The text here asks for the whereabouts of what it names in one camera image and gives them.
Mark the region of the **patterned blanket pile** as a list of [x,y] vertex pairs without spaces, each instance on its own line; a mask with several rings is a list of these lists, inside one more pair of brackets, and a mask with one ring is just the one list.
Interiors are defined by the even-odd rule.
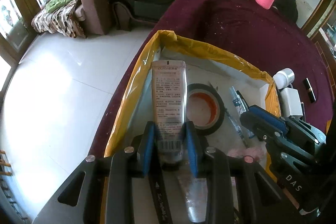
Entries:
[[33,17],[31,25],[38,33],[56,32],[69,38],[86,38],[75,15],[80,0],[49,0]]

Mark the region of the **black marker pen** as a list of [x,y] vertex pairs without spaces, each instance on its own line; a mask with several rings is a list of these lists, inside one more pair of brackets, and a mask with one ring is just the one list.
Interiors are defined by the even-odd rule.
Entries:
[[148,174],[155,212],[160,224],[173,224],[162,172],[150,171]]

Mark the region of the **black lipstick tube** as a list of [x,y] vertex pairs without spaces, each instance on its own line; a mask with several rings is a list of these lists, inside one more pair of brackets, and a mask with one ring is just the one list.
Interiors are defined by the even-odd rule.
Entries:
[[316,102],[316,97],[315,97],[315,94],[314,94],[314,90],[312,88],[312,85],[310,84],[310,81],[308,78],[305,78],[303,80],[303,85],[307,91],[307,95],[309,97],[309,100],[311,103],[315,103]]

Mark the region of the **black tape roll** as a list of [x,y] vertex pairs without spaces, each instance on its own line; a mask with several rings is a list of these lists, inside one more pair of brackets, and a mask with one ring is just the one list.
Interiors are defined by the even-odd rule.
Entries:
[[224,122],[224,102],[210,85],[189,84],[187,87],[187,119],[192,121],[196,132],[209,136]]

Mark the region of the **yellow taped foam box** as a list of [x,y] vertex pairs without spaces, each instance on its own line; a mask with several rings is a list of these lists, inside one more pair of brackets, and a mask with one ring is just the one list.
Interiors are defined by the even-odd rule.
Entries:
[[[231,123],[230,117],[233,117],[243,131],[249,145],[248,148],[261,147],[265,151],[264,145],[257,139],[250,140],[248,138],[247,131],[242,126],[240,117],[232,103],[229,88],[232,86],[237,88],[250,105],[257,105],[269,113],[279,116],[280,104],[274,81],[270,75],[260,71],[241,57],[216,46],[183,38],[172,31],[158,31],[141,51],[131,72],[106,146],[105,155],[107,157],[129,147],[134,137],[143,134],[147,122],[155,123],[151,64],[158,60],[184,61],[186,63],[187,87],[189,84],[210,85],[221,96],[224,102],[224,122],[215,133],[202,136],[207,139],[208,146],[215,147],[226,155],[233,148],[245,148]],[[177,179],[179,170],[191,172],[185,124],[182,127],[183,158],[175,164],[161,160],[157,147],[158,128],[156,124],[155,128],[155,144],[151,154],[149,172],[154,170],[162,172],[173,223],[192,223],[189,220],[185,199]],[[159,223],[148,174],[143,178],[133,178],[131,181],[134,223]]]

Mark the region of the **white charger adapter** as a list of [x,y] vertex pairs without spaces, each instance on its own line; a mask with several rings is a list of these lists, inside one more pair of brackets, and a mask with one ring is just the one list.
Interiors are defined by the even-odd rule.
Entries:
[[297,118],[303,117],[301,100],[298,90],[294,88],[284,88],[280,91],[281,112],[287,118],[294,116]]

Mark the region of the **maroon bed cover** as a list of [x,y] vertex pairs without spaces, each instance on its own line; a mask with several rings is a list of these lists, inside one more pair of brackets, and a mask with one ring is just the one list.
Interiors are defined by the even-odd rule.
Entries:
[[[253,0],[175,0],[154,27],[212,44],[275,74],[294,71],[294,87],[305,105],[306,120],[321,131],[333,117],[334,92],[317,47],[276,10]],[[316,102],[311,103],[303,80],[308,78]]]

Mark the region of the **white round jar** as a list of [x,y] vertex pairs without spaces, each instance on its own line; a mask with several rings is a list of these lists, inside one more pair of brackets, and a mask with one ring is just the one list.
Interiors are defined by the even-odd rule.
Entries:
[[294,71],[292,71],[290,68],[284,68],[273,76],[273,80],[278,90],[287,88],[294,82],[294,78]]

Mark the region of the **pink fluffy pom-pom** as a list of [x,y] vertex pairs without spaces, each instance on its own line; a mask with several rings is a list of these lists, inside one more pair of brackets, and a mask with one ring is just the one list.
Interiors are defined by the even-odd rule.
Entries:
[[261,147],[233,148],[228,151],[227,155],[235,158],[250,156],[262,165],[265,165],[266,162],[266,152]]

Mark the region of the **white roll in box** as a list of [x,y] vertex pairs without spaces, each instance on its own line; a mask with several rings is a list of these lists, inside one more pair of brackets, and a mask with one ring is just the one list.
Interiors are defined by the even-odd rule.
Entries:
[[207,210],[207,180],[195,178],[188,170],[179,170],[177,179],[181,187],[189,220],[192,223],[204,223]]

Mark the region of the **clear pen with print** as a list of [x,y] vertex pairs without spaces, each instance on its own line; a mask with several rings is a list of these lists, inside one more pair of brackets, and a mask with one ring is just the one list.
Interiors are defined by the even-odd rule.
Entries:
[[[230,91],[230,95],[232,97],[232,103],[239,115],[239,117],[244,113],[244,112],[247,112],[248,108],[244,102],[244,100],[241,98],[241,96],[238,94],[238,91],[232,86],[229,88],[229,91]],[[238,122],[233,118],[233,117],[230,117],[230,120],[231,120],[231,123],[232,125],[234,126],[238,136],[240,137],[243,145],[245,148],[248,148],[249,145],[243,135],[243,131],[242,131],[242,128],[240,127],[240,125],[238,124]]]

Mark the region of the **pink cream tube with barcode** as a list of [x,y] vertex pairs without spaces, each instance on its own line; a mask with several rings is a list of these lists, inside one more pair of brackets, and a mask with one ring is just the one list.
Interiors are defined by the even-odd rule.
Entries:
[[151,64],[154,121],[158,128],[157,147],[161,160],[175,164],[183,158],[183,132],[186,122],[186,63],[158,60]]

